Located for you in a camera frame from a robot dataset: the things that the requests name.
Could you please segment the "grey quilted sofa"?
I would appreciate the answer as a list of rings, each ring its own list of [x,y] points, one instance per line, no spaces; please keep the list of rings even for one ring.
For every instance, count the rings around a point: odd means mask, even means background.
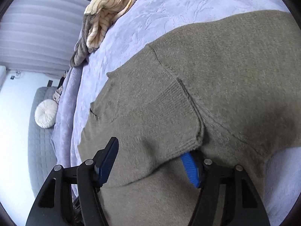
[[[35,110],[46,99],[52,99],[56,87],[38,88],[33,99],[29,120],[27,156],[31,188],[37,196],[52,168],[57,164],[57,158],[52,142],[53,127],[43,129],[35,122]]]

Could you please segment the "beige patterned cloth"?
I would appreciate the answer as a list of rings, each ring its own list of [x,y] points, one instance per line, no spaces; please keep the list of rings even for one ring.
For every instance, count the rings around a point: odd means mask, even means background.
[[[52,98],[53,100],[58,104],[60,101],[60,97],[63,91],[63,86],[60,86],[58,89],[56,89],[56,91],[54,92]]]

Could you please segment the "cream striped fleece garment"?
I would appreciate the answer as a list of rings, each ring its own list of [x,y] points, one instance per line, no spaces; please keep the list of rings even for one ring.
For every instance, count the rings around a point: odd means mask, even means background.
[[[137,0],[91,0],[84,11],[82,43],[89,53],[97,50],[105,35]]]

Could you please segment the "white round pleated cushion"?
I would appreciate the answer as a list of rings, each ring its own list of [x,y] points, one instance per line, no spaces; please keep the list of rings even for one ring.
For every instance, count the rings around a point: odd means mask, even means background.
[[[48,129],[54,126],[58,104],[52,99],[42,101],[35,110],[35,122],[43,129]]]

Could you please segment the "lavender embossed bed blanket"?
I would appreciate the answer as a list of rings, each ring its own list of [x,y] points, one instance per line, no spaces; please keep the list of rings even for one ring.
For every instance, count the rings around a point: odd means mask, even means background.
[[[58,113],[54,140],[59,162],[83,162],[78,150],[90,105],[115,71],[144,47],[174,29],[249,12],[288,12],[281,0],[138,0],[107,33],[87,64],[74,69]],[[265,165],[261,196],[272,225],[279,225],[300,193],[300,146],[278,150]]]

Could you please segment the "olive brown knit sweater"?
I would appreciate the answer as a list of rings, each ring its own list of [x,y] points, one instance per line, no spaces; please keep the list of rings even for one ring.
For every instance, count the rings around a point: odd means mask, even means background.
[[[300,29],[290,13],[179,27],[107,76],[78,150],[86,160],[119,140],[100,190],[109,225],[187,225],[198,190],[186,152],[242,165],[263,194],[267,160],[300,146]]]

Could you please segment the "grey pleated curtain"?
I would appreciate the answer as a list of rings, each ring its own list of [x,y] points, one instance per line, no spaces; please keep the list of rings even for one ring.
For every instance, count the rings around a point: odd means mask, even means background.
[[[1,65],[60,76],[91,0],[1,0]]]

